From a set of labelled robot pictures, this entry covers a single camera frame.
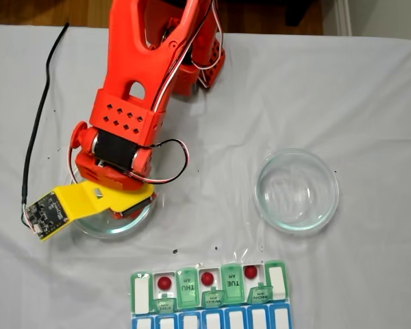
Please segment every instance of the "red bead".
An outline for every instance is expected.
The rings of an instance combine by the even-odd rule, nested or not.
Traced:
[[[248,279],[254,279],[258,274],[258,269],[254,265],[246,266],[244,269],[244,274]]]
[[[204,272],[201,276],[201,282],[205,286],[211,286],[214,282],[213,274],[210,272]]]
[[[162,276],[158,279],[157,285],[161,290],[169,290],[171,288],[172,281],[167,276]]]

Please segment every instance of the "clear glass bowl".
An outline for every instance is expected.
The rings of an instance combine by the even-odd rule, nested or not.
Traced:
[[[82,178],[76,169],[74,175],[78,182]],[[72,184],[71,177],[67,178],[67,184]],[[118,239],[137,231],[143,223],[150,217],[152,210],[155,208],[157,200],[144,207],[140,213],[125,219],[115,219],[109,210],[100,212],[93,216],[77,219],[72,225],[79,228],[82,232],[98,239]]]
[[[284,149],[269,156],[256,176],[254,199],[260,216],[292,234],[319,231],[338,206],[338,181],[314,154]]]

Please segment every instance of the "pill organizer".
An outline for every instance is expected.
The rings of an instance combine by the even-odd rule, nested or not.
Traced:
[[[131,307],[133,329],[292,329],[279,260],[136,272]]]

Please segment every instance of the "white wall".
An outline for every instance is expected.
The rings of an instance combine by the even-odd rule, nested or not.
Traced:
[[[349,0],[351,33],[411,39],[411,0]]]

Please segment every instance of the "white tablecloth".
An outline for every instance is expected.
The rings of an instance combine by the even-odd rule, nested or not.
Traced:
[[[191,164],[159,190],[148,225],[116,242],[67,228],[41,243],[20,223],[21,178],[59,31],[0,26],[0,328],[129,328],[136,270],[268,259],[288,265],[296,329],[411,328],[411,41],[226,35],[211,92],[169,103],[162,138],[186,141]],[[29,202],[65,183],[106,48],[107,31],[87,28],[58,48]],[[340,184],[336,216],[312,238],[275,231],[253,207],[256,170],[287,147],[322,157]]]

